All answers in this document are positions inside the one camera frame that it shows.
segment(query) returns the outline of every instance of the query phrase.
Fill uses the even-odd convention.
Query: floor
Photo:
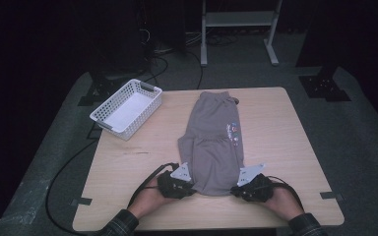
[[[327,102],[307,96],[298,77],[315,75],[320,68],[295,67],[304,33],[276,34],[277,67],[271,65],[266,54],[264,37],[261,33],[229,36],[229,45],[209,46],[205,68],[199,65],[199,45],[188,47],[191,53],[161,55],[161,59],[152,60],[151,71],[138,79],[163,90],[285,88],[332,190],[344,198],[339,205],[345,223],[327,227],[328,233],[378,235],[378,114],[358,81],[342,68],[334,80],[350,101]],[[82,194],[100,134],[89,118],[100,103],[78,105],[91,85],[90,74],[84,73],[67,95],[0,220],[0,235],[71,235],[63,229],[73,230],[76,200]],[[222,231],[197,233],[225,235]],[[239,230],[229,234],[275,232]],[[278,229],[277,234],[287,235],[288,230]]]

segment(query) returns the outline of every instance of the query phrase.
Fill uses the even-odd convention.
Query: white plastic basket
[[[130,80],[90,115],[109,133],[128,141],[161,105],[161,88]]]

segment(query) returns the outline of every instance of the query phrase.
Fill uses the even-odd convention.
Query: wooden table
[[[284,179],[301,197],[306,211],[322,225],[340,225],[343,214],[283,88],[225,89],[239,99],[245,166],[265,162],[265,175]],[[82,194],[92,199],[79,205],[73,221],[77,231],[102,228],[126,207],[135,189],[160,165],[180,162],[182,137],[201,90],[165,91],[162,105],[128,141],[103,132]],[[234,196],[195,194],[143,218],[137,230],[263,228],[286,226],[262,206]]]

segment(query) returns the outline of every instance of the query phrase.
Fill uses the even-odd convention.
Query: gray shorts
[[[236,99],[227,91],[202,92],[178,140],[180,158],[188,162],[193,189],[209,196],[229,195],[238,181],[244,153]]]

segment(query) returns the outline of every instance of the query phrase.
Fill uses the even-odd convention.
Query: person's right hand
[[[289,190],[280,187],[274,188],[273,196],[265,203],[261,203],[261,205],[273,211],[278,217],[286,221],[290,221],[305,213],[293,194]]]

